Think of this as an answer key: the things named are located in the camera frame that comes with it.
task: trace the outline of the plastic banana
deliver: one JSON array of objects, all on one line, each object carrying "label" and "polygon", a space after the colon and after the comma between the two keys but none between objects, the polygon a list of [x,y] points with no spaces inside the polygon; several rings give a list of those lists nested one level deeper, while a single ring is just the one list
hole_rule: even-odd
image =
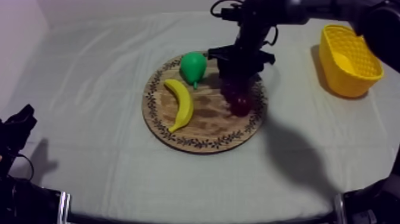
[{"label": "plastic banana", "polygon": [[176,114],[175,124],[168,128],[173,133],[177,129],[186,126],[193,115],[193,100],[188,89],[176,79],[166,79],[164,85],[171,89],[178,99],[179,109]]}]

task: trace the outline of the wooden plate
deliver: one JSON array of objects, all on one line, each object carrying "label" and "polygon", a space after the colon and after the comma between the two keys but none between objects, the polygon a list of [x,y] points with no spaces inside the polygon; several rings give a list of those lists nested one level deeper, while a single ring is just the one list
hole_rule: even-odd
[{"label": "wooden plate", "polygon": [[[204,79],[194,90],[179,73],[182,55],[159,68],[146,84],[142,112],[150,131],[160,141],[177,150],[196,154],[220,153],[249,139],[261,126],[267,108],[265,88],[259,76],[251,88],[254,109],[246,117],[231,115],[229,105],[220,93],[216,60],[207,61]],[[192,119],[174,133],[168,131],[178,111],[175,96],[164,86],[165,79],[177,79],[188,88],[194,104]]]}]

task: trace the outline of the plastic pear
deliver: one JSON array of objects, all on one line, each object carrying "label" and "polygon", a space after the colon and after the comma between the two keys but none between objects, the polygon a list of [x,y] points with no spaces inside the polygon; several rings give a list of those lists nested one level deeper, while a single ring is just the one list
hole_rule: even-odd
[{"label": "plastic pear", "polygon": [[194,89],[197,89],[197,83],[203,78],[206,67],[206,58],[197,52],[185,54],[180,61],[183,79],[193,85]]}]

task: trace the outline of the white tablecloth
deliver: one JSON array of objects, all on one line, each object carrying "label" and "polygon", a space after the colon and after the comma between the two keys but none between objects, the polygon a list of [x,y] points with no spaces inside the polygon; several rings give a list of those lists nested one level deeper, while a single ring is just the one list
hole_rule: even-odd
[{"label": "white tablecloth", "polygon": [[[166,60],[234,42],[236,24],[206,12],[56,27],[0,115],[27,103],[36,109],[22,153],[36,184],[72,194],[74,212],[174,223],[323,214],[335,193],[388,175],[400,133],[391,119],[400,109],[393,70],[385,67],[387,78],[358,100],[321,87],[312,53],[326,23],[279,27],[277,44],[265,48],[277,61],[261,73],[268,122],[226,153],[172,150],[142,118],[143,88]],[[13,170],[28,172],[23,160]]]}]

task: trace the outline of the plastic basket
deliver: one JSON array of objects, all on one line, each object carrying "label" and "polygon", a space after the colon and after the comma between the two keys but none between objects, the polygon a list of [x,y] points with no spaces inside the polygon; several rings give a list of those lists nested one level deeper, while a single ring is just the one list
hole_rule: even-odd
[{"label": "plastic basket", "polygon": [[320,60],[329,88],[344,97],[362,96],[383,77],[380,62],[364,39],[345,26],[324,27]]}]

